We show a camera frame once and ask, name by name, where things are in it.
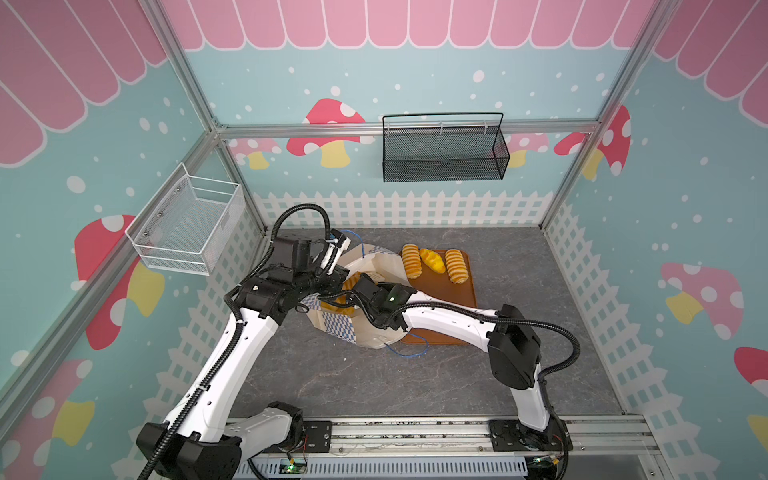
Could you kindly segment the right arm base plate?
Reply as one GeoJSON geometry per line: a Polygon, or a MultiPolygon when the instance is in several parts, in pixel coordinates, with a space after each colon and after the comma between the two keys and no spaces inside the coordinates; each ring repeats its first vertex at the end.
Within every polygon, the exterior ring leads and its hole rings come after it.
{"type": "Polygon", "coordinates": [[[573,449],[566,424],[559,417],[551,417],[543,432],[515,419],[490,420],[488,425],[495,452],[570,452],[573,449]]]}

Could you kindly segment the yellow fake bread roll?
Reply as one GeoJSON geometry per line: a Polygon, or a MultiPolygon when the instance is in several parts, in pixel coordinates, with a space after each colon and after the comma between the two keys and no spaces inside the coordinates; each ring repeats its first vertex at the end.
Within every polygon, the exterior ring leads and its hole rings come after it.
{"type": "Polygon", "coordinates": [[[470,277],[470,272],[464,254],[460,250],[449,249],[445,252],[444,257],[450,281],[454,284],[465,283],[470,277]]]}

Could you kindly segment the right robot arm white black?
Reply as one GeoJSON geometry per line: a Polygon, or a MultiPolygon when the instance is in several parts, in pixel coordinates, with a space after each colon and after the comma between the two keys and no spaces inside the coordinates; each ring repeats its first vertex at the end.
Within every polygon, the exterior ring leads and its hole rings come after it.
{"type": "Polygon", "coordinates": [[[570,367],[580,356],[581,345],[572,332],[553,323],[527,319],[512,305],[498,310],[469,308],[402,284],[376,283],[366,274],[343,295],[378,329],[406,333],[425,329],[485,352],[494,378],[511,390],[517,409],[513,431],[521,447],[532,451],[558,448],[563,453],[572,449],[567,427],[546,391],[546,377],[570,367]],[[571,345],[568,357],[543,367],[538,329],[566,339],[571,345]]]}

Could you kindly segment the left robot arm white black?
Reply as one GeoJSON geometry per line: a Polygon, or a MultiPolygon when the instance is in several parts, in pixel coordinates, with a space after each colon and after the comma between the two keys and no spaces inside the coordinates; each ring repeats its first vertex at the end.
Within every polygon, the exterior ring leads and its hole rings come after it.
{"type": "Polygon", "coordinates": [[[230,316],[203,370],[162,422],[142,427],[136,440],[146,459],[140,478],[157,473],[168,479],[231,479],[242,461],[265,450],[292,454],[303,447],[303,413],[284,402],[272,402],[233,427],[227,420],[248,373],[287,314],[311,295],[340,294],[349,271],[338,260],[348,245],[320,205],[298,204],[277,218],[262,259],[223,297],[230,316]],[[323,221],[317,255],[310,243],[279,235],[283,223],[302,210],[323,221]]]}

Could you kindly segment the ridged yellow fake bread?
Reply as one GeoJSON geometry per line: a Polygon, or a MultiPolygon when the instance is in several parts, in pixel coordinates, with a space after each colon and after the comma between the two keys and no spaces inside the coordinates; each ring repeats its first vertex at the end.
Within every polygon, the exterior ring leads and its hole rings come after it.
{"type": "Polygon", "coordinates": [[[417,279],[422,275],[422,259],[417,245],[405,244],[402,247],[401,259],[406,277],[409,280],[417,279]]]}

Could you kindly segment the yellow fake croissant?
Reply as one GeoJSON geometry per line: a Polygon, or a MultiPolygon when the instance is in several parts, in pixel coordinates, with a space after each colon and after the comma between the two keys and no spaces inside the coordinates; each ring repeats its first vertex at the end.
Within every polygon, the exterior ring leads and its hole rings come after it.
{"type": "Polygon", "coordinates": [[[438,254],[436,251],[422,248],[419,250],[420,258],[422,262],[434,273],[436,274],[445,274],[446,273],[446,265],[441,257],[440,254],[438,254]]]}

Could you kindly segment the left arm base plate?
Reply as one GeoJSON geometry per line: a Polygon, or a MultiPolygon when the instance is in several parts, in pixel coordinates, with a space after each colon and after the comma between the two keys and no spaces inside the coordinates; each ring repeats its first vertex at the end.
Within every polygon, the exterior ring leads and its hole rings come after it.
{"type": "Polygon", "coordinates": [[[269,446],[262,453],[328,453],[333,423],[327,420],[303,420],[301,426],[292,425],[286,440],[269,446]]]}

